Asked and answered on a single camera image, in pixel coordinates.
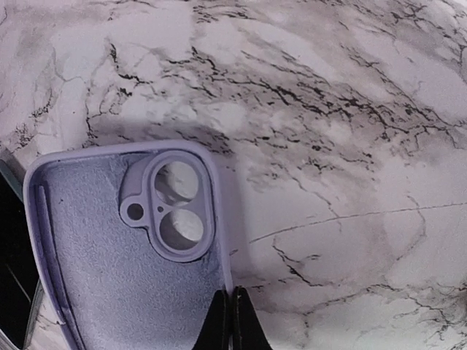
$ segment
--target smartphone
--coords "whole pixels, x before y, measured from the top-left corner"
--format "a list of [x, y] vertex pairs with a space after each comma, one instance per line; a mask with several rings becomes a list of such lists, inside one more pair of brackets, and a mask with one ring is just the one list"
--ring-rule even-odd
[[11, 349], [28, 346], [41, 301], [22, 198], [19, 181], [0, 160], [0, 343]]

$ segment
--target phone case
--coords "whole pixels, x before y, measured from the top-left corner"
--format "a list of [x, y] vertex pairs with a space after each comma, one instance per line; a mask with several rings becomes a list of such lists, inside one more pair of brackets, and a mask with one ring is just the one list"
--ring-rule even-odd
[[[21, 183], [16, 179], [15, 175], [12, 173], [12, 171], [8, 168], [8, 165], [3, 160], [0, 160], [0, 176], [5, 179], [5, 181], [12, 188], [16, 196], [21, 201], [23, 201]], [[29, 313], [29, 321], [28, 321], [28, 326], [26, 329], [26, 336], [24, 338], [23, 346], [20, 348], [15, 346], [12, 343], [12, 341], [0, 329], [0, 349], [18, 350], [18, 349], [26, 349], [29, 346], [31, 342], [32, 332], [34, 330], [34, 324], [37, 318], [37, 314], [39, 313], [39, 308], [41, 306], [42, 296], [43, 296], [42, 286], [40, 282], [38, 282], [36, 286], [36, 292], [34, 293], [34, 298], [32, 298], [32, 301], [31, 301], [31, 311]]]
[[[164, 191], [174, 162], [196, 173], [190, 200]], [[71, 349], [191, 349], [215, 291], [232, 290], [220, 182], [199, 144], [45, 155], [23, 194], [39, 275]], [[167, 225], [180, 211], [198, 217], [198, 241]]]

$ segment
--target thin crack line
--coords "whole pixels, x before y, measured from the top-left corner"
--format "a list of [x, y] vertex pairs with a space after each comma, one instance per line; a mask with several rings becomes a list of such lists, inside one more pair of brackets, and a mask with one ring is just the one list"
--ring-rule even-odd
[[463, 203], [452, 203], [452, 204], [443, 204], [441, 206], [421, 206], [419, 208], [402, 208], [402, 209], [396, 209], [396, 210], [388, 210], [388, 211], [370, 211], [369, 213], [365, 213], [365, 214], [353, 214], [353, 215], [347, 215], [345, 217], [331, 217], [329, 219], [326, 219], [326, 220], [322, 220], [322, 221], [314, 221], [314, 222], [308, 222], [306, 224], [302, 224], [302, 225], [295, 225], [295, 226], [291, 226], [291, 227], [287, 227], [287, 228], [283, 228], [281, 230], [277, 230], [277, 231], [274, 231], [274, 232], [270, 232], [264, 236], [261, 236], [261, 237], [257, 237], [257, 238], [254, 238], [252, 239], [251, 241], [249, 241], [248, 243], [249, 244], [252, 244], [252, 243], [255, 243], [255, 242], [258, 242], [258, 241], [261, 241], [265, 238], [268, 238], [268, 237], [271, 237], [271, 236], [275, 236], [275, 235], [278, 235], [280, 233], [284, 233], [284, 232], [288, 232], [288, 231], [292, 231], [292, 230], [295, 230], [297, 228], [306, 228], [308, 226], [315, 226], [315, 225], [320, 225], [320, 224], [325, 224], [327, 222], [333, 222], [333, 221], [338, 221], [338, 220], [341, 220], [341, 219], [353, 219], [355, 217], [367, 217], [368, 215], [380, 215], [380, 214], [392, 214], [392, 213], [401, 213], [401, 212], [405, 212], [405, 211], [421, 211], [421, 210], [431, 210], [431, 209], [442, 209], [442, 208], [449, 208], [451, 206], [465, 206], [467, 205], [467, 202], [463, 202]]

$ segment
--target marble surface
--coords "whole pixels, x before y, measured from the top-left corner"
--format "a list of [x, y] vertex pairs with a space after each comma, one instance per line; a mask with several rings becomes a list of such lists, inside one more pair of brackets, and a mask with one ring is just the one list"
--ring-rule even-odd
[[467, 349], [466, 38], [465, 0], [0, 0], [0, 143], [199, 141], [274, 349]]

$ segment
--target phone screen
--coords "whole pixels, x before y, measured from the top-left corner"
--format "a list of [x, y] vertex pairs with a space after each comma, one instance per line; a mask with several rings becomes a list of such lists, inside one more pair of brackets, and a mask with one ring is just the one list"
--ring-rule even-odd
[[19, 349], [38, 280], [23, 203], [0, 174], [0, 330]]

